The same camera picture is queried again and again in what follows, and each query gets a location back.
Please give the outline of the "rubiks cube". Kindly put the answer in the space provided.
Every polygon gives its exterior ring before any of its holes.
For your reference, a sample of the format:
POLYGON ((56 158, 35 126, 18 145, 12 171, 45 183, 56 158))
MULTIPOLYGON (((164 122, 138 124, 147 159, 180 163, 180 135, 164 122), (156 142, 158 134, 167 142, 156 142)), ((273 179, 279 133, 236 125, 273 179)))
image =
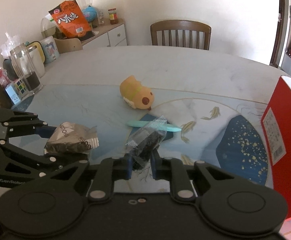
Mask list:
POLYGON ((21 79, 17 79, 9 83, 5 87, 6 93, 14 105, 20 103, 22 99, 28 94, 28 89, 21 79))

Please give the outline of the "orange snack bag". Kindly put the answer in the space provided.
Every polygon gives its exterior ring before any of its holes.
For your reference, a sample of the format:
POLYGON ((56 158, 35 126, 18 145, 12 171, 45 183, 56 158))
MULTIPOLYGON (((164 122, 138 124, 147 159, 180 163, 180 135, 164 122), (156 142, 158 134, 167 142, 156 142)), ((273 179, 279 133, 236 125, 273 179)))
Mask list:
POLYGON ((50 10, 49 14, 67 38, 84 41, 93 37, 91 26, 76 0, 62 2, 50 10))

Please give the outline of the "clear glass jar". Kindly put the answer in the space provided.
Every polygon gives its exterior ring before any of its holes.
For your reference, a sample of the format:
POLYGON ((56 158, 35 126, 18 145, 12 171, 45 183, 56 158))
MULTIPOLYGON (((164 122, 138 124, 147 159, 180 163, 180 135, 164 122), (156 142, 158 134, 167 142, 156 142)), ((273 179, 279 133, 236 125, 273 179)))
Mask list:
POLYGON ((43 88, 43 85, 37 75, 33 61, 28 49, 22 43, 10 51, 10 57, 13 68, 17 76, 26 85, 30 94, 36 94, 43 88))

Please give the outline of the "blue globe toy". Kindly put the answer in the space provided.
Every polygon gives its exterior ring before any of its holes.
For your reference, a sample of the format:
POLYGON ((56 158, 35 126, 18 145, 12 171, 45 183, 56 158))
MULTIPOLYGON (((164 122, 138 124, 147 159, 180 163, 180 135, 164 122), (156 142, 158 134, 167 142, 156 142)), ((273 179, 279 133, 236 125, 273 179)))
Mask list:
POLYGON ((87 6, 81 10, 87 22, 93 22, 97 18, 97 11, 92 6, 87 6))

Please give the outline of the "silver foil snack bag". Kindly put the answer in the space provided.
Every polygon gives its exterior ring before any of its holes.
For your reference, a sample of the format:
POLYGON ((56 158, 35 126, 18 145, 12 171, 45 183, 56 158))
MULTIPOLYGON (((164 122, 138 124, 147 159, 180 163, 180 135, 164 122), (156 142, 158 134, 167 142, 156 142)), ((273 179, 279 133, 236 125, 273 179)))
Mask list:
POLYGON ((95 127, 63 122, 45 144, 45 154, 61 155, 65 153, 89 154, 99 147, 99 139, 95 127))

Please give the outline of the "red shoe box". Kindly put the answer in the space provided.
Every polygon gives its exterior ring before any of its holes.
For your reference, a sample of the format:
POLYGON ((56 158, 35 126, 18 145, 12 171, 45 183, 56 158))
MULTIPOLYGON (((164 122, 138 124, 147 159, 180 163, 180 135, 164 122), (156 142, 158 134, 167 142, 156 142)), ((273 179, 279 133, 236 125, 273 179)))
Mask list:
POLYGON ((291 217, 291 77, 281 76, 261 120, 273 187, 288 203, 291 217))

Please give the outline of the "brown wooden chair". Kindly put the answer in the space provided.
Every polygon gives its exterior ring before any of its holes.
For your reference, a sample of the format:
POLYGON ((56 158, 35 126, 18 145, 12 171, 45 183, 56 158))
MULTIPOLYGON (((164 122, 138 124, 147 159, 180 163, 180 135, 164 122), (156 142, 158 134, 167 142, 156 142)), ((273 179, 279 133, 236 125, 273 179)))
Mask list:
POLYGON ((189 20, 164 20, 150 26, 153 46, 209 50, 212 28, 189 20))

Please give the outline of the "teal silicone stick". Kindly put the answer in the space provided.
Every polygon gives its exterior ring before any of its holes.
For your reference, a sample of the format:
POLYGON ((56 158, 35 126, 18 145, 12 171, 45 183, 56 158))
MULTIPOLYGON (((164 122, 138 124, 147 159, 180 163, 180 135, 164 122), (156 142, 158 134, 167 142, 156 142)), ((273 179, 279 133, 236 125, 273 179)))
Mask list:
MULTIPOLYGON (((146 125, 152 125, 154 126, 154 124, 157 124, 157 122, 154 121, 127 121, 126 125, 130 126, 130 127, 137 127, 137 128, 141 128, 144 127, 146 125)), ((163 131, 167 131, 167 132, 180 132, 182 130, 182 128, 172 125, 172 124, 167 124, 166 122, 161 122, 160 124, 157 124, 157 127, 162 129, 163 131)))

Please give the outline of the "orange capybara plush toy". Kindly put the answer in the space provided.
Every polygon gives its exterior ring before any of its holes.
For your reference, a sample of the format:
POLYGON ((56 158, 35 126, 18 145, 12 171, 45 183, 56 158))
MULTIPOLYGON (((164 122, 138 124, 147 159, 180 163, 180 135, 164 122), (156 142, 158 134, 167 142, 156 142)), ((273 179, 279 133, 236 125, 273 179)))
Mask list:
POLYGON ((143 86, 140 81, 131 75, 119 87, 123 100, 133 109, 151 110, 154 94, 149 87, 143 86))

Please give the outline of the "white kettle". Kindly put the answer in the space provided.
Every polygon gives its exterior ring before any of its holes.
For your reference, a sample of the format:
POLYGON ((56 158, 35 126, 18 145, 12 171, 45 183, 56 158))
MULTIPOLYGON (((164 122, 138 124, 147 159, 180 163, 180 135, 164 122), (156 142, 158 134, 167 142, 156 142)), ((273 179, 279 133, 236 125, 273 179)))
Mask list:
POLYGON ((38 77, 43 77, 45 75, 45 55, 43 54, 42 48, 39 44, 30 44, 27 46, 28 52, 32 59, 35 72, 38 77))

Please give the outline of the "beige chair back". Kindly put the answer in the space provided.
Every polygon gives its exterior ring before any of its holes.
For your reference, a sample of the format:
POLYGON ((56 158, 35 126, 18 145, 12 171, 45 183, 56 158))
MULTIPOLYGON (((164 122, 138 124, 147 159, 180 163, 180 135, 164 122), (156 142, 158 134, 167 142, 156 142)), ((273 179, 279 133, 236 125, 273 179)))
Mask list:
POLYGON ((60 54, 83 50, 81 41, 78 38, 54 39, 60 54))

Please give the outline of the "light blue printed mug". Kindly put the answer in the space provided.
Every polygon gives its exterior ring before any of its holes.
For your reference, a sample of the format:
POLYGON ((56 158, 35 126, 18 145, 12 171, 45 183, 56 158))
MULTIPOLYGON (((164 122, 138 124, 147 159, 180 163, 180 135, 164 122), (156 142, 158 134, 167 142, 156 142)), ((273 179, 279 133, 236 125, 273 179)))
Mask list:
POLYGON ((53 36, 44 38, 40 44, 45 55, 45 64, 55 61, 60 56, 53 36))

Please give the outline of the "white drawer cabinet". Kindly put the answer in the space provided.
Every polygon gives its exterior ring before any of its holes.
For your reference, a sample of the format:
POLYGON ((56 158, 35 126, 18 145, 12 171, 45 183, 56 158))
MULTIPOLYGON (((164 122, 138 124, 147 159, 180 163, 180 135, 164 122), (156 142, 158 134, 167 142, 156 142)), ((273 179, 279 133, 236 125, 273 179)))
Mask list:
POLYGON ((83 50, 128 45, 123 19, 119 19, 117 24, 100 25, 93 29, 93 33, 92 38, 82 41, 83 50))

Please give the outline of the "red lid jar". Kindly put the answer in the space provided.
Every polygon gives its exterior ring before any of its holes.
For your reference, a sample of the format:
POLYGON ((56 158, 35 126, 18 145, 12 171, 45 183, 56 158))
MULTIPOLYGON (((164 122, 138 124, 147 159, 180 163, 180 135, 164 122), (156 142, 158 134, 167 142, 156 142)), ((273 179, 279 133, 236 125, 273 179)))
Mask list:
POLYGON ((117 9, 116 8, 109 9, 108 13, 109 13, 110 24, 118 24, 119 20, 117 16, 117 9))

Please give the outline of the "black clear snack packet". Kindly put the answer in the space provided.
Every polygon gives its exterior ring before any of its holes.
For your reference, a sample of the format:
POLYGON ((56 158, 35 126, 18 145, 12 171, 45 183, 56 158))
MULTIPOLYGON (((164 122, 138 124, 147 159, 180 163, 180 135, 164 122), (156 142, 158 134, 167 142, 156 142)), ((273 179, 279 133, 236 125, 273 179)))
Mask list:
POLYGON ((142 170, 147 166, 153 149, 156 149, 167 135, 164 116, 150 121, 139 128, 129 138, 125 152, 132 157, 132 170, 142 170))

